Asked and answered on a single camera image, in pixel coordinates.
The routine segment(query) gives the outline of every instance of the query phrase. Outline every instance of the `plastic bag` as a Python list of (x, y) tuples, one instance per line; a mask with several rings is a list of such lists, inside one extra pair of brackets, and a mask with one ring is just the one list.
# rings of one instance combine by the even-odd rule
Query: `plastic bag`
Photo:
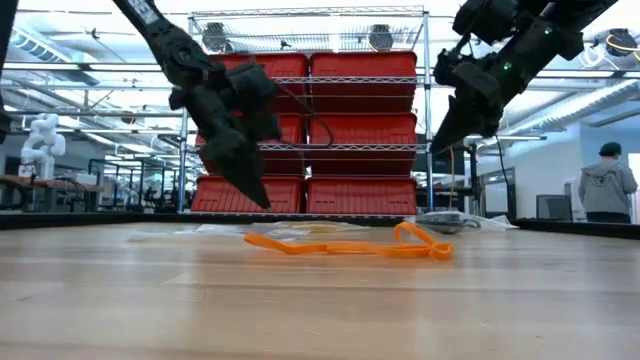
[(517, 228), (511, 225), (504, 215), (487, 219), (459, 211), (436, 211), (411, 216), (405, 220), (441, 234), (455, 234), (463, 231), (504, 231)]
[(202, 225), (197, 232), (221, 235), (244, 235), (258, 233), (280, 241), (298, 241), (315, 234), (335, 234), (347, 231), (363, 231), (365, 226), (331, 221), (282, 221), (277, 223), (254, 223), (251, 225)]

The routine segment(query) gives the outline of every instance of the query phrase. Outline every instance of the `cap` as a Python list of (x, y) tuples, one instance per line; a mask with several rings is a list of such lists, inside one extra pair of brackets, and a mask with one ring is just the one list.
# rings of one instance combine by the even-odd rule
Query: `cap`
[(611, 156), (622, 154), (622, 146), (617, 142), (608, 142), (600, 148), (600, 156)]

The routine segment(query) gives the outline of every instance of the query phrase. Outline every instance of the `ceiling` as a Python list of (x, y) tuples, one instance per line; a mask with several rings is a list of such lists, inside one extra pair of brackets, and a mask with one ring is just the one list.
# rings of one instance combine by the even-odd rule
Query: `ceiling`
[[(434, 16), (429, 22), (429, 65), (433, 66), (436, 62), (437, 53), (443, 48), (451, 48), (458, 40), (458, 35), (451, 30), (452, 18), (459, 9), (461, 0), (427, 0), (427, 1), (406, 1), (403, 5), (424, 5), (430, 14)], [(170, 21), (176, 25), (187, 28), (187, 16), (193, 11), (221, 11), (232, 9), (253, 9), (266, 6), (265, 3), (247, 0), (236, 0), (233, 2), (202, 2), (200, 0), (156, 0), (156, 5), (161, 11), (167, 13)], [(268, 3), (270, 8), (296, 8), (300, 6), (299, 1), (293, 0), (272, 0)], [(325, 0), (323, 6), (398, 6), (394, 0)], [(604, 15), (594, 21), (587, 29), (585, 29), (585, 39), (614, 27), (628, 27), (636, 35), (640, 33), (637, 25), (637, 19), (629, 14), (635, 14), (637, 11), (637, 1), (620, 0)], [(419, 32), (422, 19), (394, 19), (380, 16), (385, 23), (390, 24), (409, 33), (406, 43), (408, 49), (411, 49), (411, 43), (415, 41), (414, 51), (418, 54), (418, 66), (424, 66), (424, 37)], [(301, 17), (283, 17), (277, 19), (222, 19), (223, 23), (227, 23), (229, 28), (234, 29), (236, 33), (246, 34), (307, 34), (330, 32), (358, 32), (361, 28), (368, 28), (369, 24), (375, 19), (370, 18), (349, 18), (347, 21), (343, 19), (317, 21)], [(35, 33), (39, 33), (43, 40), (51, 44), (51, 46), (60, 49), (60, 51), (69, 54), (71, 57), (78, 58), (84, 54), (89, 55), (98, 62), (153, 62), (154, 59), (148, 50), (147, 44), (142, 37), (136, 33), (135, 29), (126, 18), (119, 13), (113, 2), (108, 0), (91, 1), (87, 6), (86, 0), (21, 0), (20, 12), (18, 14), (16, 24), (19, 27), (29, 29)], [(99, 36), (99, 42), (91, 36), (91, 31), (95, 29)], [(268, 48), (271, 46), (267, 43), (249, 45), (258, 48)], [(484, 44), (474, 45), (473, 51), (476, 56), (486, 54), (490, 51), (496, 51), (500, 48), (500, 44), (490, 47)], [(19, 51), (11, 51), (10, 61), (32, 61), (30, 56)], [(637, 63), (633, 58), (624, 59), (626, 62), (620, 62), (618, 66), (623, 68), (634, 68)], [(584, 58), (577, 58), (574, 61), (566, 61), (564, 59), (554, 60), (549, 68), (553, 69), (580, 69), (584, 68)], [(605, 60), (601, 61), (597, 67), (610, 67)], [(103, 84), (131, 84), (135, 79), (137, 85), (141, 86), (169, 86), (162, 74), (136, 74), (136, 73), (101, 73), (96, 74)], [(50, 78), (44, 78), (41, 81), (52, 84)], [(55, 84), (62, 84), (61, 81), (54, 81)], [(584, 80), (554, 80), (554, 81), (537, 81), (534, 83), (540, 85), (539, 90), (528, 90), (523, 95), (516, 97), (507, 107), (505, 116), (507, 118), (520, 118), (529, 115), (532, 111), (548, 105), (566, 94), (566, 88), (586, 86)], [(64, 96), (74, 98), (75, 101), (82, 101), (84, 94), (81, 91), (65, 90)], [(154, 110), (162, 111), (166, 108), (168, 91), (91, 91), (92, 101), (103, 99), (102, 105), (110, 105), (121, 109), (138, 110), (142, 105), (147, 105)], [(437, 130), (441, 119), (447, 111), (447, 97), (452, 94), (451, 89), (435, 88), (431, 91), (431, 117), (433, 131)], [(424, 106), (424, 92), (418, 90), (416, 92), (416, 101), (414, 107), (418, 113), (418, 118), (422, 119)], [(168, 127), (178, 128), (180, 122), (166, 122)], [(424, 123), (417, 127), (418, 132), (424, 132)]]

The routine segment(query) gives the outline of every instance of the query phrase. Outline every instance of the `white robot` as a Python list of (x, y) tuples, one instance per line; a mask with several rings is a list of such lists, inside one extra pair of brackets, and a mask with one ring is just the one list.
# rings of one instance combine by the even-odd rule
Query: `white robot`
[[(18, 175), (40, 179), (52, 179), (55, 165), (54, 156), (62, 156), (66, 151), (64, 136), (56, 132), (58, 115), (40, 114), (29, 126), (29, 137), (22, 145)], [(34, 149), (44, 143), (40, 149)]]

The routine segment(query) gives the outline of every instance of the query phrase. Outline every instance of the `gray hoodie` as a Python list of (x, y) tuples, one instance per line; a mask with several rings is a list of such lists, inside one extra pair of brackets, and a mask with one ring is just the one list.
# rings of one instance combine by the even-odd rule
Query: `gray hoodie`
[(582, 169), (578, 195), (585, 212), (629, 214), (629, 194), (638, 189), (631, 169), (613, 159)]

